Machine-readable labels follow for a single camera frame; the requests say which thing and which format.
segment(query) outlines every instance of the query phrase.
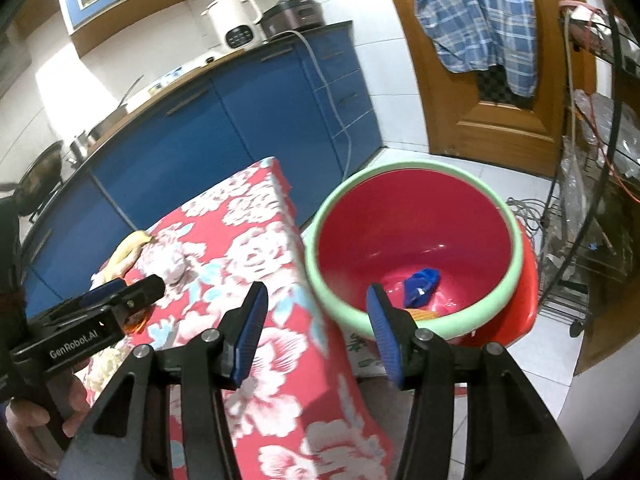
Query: human hand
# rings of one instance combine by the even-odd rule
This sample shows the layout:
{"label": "human hand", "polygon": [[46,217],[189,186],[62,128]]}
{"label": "human hand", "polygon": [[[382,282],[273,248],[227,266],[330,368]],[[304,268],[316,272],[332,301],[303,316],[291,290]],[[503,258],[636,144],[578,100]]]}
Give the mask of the human hand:
{"label": "human hand", "polygon": [[[69,388],[68,402],[74,410],[62,425],[68,437],[76,434],[90,407],[86,402],[86,390],[80,379],[73,377]],[[33,428],[44,426],[49,421],[47,410],[24,399],[12,399],[6,409],[6,425],[25,455],[47,472],[54,472],[60,464],[49,456],[33,432]]]}

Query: rice cooker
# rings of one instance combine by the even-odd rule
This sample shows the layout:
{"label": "rice cooker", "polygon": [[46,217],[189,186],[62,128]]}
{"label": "rice cooker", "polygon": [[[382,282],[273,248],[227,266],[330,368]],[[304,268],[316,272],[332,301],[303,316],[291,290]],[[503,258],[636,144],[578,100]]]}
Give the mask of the rice cooker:
{"label": "rice cooker", "polygon": [[[250,4],[255,14],[251,18],[243,4]],[[262,44],[262,32],[257,26],[262,13],[255,0],[215,0],[202,13],[208,16],[220,41],[222,56],[241,48],[248,50]]]}
{"label": "rice cooker", "polygon": [[322,9],[315,0],[280,1],[266,10],[260,20],[267,39],[286,30],[307,30],[322,25]]}

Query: screw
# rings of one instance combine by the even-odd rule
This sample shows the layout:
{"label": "screw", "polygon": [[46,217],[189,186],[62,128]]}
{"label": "screw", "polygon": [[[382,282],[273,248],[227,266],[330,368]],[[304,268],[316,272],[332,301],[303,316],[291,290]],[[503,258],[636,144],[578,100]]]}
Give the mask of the screw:
{"label": "screw", "polygon": [[500,343],[496,343],[495,341],[491,341],[486,346],[486,351],[489,352],[489,354],[491,354],[491,355],[500,355],[504,351],[504,348],[502,347],[502,345]]}
{"label": "screw", "polygon": [[209,330],[205,330],[200,337],[204,342],[213,343],[220,337],[220,332],[218,332],[215,328],[210,328]]}
{"label": "screw", "polygon": [[433,339],[433,332],[428,328],[419,328],[415,331],[414,335],[418,341],[427,342]]}
{"label": "screw", "polygon": [[138,359],[148,356],[149,352],[151,352],[151,347],[149,345],[139,345],[133,349],[133,355]]}

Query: blender control panel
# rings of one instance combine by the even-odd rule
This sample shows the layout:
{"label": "blender control panel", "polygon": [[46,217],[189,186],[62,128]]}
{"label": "blender control panel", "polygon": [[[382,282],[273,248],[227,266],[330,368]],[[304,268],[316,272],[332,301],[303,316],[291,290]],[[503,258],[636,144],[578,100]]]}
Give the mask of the blender control panel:
{"label": "blender control panel", "polygon": [[232,28],[225,36],[226,44],[230,48],[239,48],[247,43],[251,43],[254,32],[247,25],[240,25]]}

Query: black frying pan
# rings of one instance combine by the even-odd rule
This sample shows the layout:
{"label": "black frying pan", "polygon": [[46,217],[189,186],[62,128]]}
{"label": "black frying pan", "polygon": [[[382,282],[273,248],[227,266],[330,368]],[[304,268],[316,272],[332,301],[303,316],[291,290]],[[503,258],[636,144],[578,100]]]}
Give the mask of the black frying pan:
{"label": "black frying pan", "polygon": [[62,140],[58,140],[44,150],[31,164],[30,168],[17,184],[0,183],[0,192],[14,192],[18,215],[32,214],[42,201],[60,182],[62,171]]}

